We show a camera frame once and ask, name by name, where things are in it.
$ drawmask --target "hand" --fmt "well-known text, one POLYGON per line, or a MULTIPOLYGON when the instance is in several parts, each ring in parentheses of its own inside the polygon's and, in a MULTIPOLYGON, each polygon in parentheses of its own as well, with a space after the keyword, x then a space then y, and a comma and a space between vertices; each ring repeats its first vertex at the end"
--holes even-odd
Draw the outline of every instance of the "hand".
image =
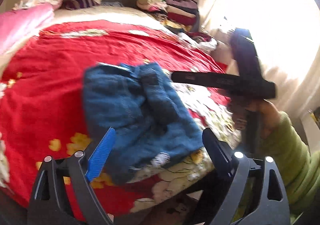
POLYGON ((246 126, 245 109, 259 111, 262 114, 261 138, 267 138, 280 123, 280 113, 274 104, 266 100, 248 101, 243 97, 233 97, 228 105, 228 110, 233 113, 232 120, 237 130, 246 126))

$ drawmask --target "metal screw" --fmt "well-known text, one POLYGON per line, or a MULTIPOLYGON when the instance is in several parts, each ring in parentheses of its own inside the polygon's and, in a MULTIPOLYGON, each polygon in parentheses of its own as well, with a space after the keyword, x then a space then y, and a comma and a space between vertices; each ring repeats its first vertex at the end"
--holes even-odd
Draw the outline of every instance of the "metal screw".
POLYGON ((271 156, 267 156, 267 157, 266 157, 266 161, 267 161, 267 162, 273 162, 273 158, 272 158, 271 156))
POLYGON ((235 157, 236 158, 242 158, 243 157, 243 153, 237 151, 237 152, 235 152, 235 157))
POLYGON ((50 162, 51 160, 52 160, 52 157, 49 155, 44 158, 45 162, 50 162))
POLYGON ((77 151, 77 152, 75 152, 75 157, 76 158, 80 158, 80 157, 82 157, 84 155, 84 153, 82 152, 82 151, 77 151))

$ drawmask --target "green sleeve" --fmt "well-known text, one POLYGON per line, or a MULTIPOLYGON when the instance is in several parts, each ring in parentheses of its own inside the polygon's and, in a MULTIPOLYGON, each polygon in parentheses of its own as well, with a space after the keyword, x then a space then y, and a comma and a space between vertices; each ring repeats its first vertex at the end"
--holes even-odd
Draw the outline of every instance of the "green sleeve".
POLYGON ((260 153, 275 160, 286 187, 290 211, 299 215, 311 204, 320 187, 320 152, 310 156, 288 115, 280 114, 279 126, 262 141, 260 153))

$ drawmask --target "blue towel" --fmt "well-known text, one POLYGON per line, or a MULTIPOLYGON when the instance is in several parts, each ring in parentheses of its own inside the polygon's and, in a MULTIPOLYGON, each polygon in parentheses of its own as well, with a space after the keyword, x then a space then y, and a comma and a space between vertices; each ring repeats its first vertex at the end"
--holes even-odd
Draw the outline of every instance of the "blue towel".
POLYGON ((202 132, 157 63, 90 68, 83 99, 90 138, 116 130, 105 164, 115 184, 130 181, 159 154, 170 157, 167 168, 203 147, 202 132))

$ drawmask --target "striped pillow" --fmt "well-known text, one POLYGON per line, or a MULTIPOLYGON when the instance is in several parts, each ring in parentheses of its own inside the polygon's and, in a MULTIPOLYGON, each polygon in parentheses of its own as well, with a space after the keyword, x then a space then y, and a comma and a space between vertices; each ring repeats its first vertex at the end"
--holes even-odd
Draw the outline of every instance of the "striped pillow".
POLYGON ((99 4, 94 0, 63 0, 61 8, 65 8, 67 10, 76 10, 82 8, 89 8, 97 5, 99 4))

